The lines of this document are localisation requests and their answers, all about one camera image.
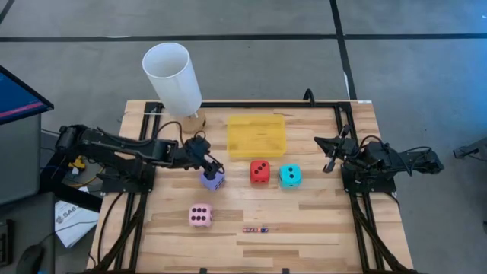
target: white cylinder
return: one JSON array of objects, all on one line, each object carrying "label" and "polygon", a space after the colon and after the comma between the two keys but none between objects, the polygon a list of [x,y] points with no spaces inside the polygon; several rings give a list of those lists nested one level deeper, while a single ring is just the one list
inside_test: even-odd
[{"label": "white cylinder", "polygon": [[178,43],[162,43],[144,55],[142,68],[164,107],[174,116],[190,116],[202,97],[188,50]]}]

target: small dice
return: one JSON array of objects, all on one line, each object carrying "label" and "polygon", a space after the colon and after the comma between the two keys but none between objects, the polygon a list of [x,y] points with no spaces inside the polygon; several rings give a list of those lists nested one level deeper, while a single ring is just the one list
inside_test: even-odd
[{"label": "small dice", "polygon": [[189,209],[189,225],[193,227],[209,227],[212,225],[212,206],[198,203]]},{"label": "small dice", "polygon": [[271,177],[271,167],[267,161],[252,161],[250,163],[250,182],[268,183]]},{"label": "small dice", "polygon": [[301,185],[301,169],[297,164],[286,164],[279,168],[279,183],[282,188],[295,188]]},{"label": "small dice", "polygon": [[208,180],[205,177],[205,173],[201,173],[199,176],[199,179],[201,180],[202,184],[205,185],[207,189],[210,191],[216,191],[217,189],[220,188],[220,186],[223,184],[225,181],[225,175],[217,172],[215,174],[215,178],[213,180]]}]

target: wooden tabletop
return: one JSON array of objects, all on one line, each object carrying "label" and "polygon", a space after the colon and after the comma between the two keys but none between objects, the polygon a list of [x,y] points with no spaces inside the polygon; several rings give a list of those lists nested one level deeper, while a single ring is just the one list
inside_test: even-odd
[{"label": "wooden tabletop", "polygon": [[[142,123],[139,113],[145,103],[127,103],[129,113],[123,118],[121,136],[138,138]],[[359,141],[366,135],[379,135],[372,104],[351,104]],[[337,135],[334,112],[326,108],[208,108],[205,113],[206,138],[212,144],[212,156],[225,166],[226,183],[212,193],[199,182],[200,170],[158,168],[154,190],[148,196],[137,272],[198,272],[205,267],[210,273],[281,272],[282,268],[294,273],[361,273],[349,196],[343,190],[339,168],[331,174],[322,172],[327,159],[313,140],[315,136]],[[228,117],[248,113],[285,117],[287,152],[280,158],[265,159],[271,164],[271,179],[265,188],[250,184],[250,160],[232,159],[226,150]],[[171,120],[171,116],[163,116],[161,124]],[[177,127],[171,125],[158,137],[178,139],[177,133]],[[277,173],[283,164],[299,164],[303,173],[299,188],[279,188]],[[93,256],[101,223],[115,196],[103,199],[91,248]],[[372,193],[371,199],[379,235],[396,258],[412,268],[397,204],[382,193]],[[210,228],[188,225],[189,207],[197,202],[213,206]],[[125,205],[126,194],[107,221],[102,256],[119,236]],[[269,232],[243,233],[243,228],[268,228]],[[368,237],[366,242],[374,267]],[[132,238],[126,246],[124,267],[129,264],[131,246]]]}]

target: yellow tray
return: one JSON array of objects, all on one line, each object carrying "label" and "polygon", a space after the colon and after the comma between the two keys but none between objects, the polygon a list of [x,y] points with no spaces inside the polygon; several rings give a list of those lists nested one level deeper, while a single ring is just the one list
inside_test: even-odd
[{"label": "yellow tray", "polygon": [[231,157],[279,157],[286,152],[283,115],[233,115],[228,118]]}]

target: monitor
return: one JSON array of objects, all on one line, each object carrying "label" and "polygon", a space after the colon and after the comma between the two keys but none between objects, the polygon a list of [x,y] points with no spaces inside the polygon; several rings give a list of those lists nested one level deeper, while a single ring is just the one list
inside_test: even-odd
[{"label": "monitor", "polygon": [[46,98],[0,66],[0,125],[53,108]]}]

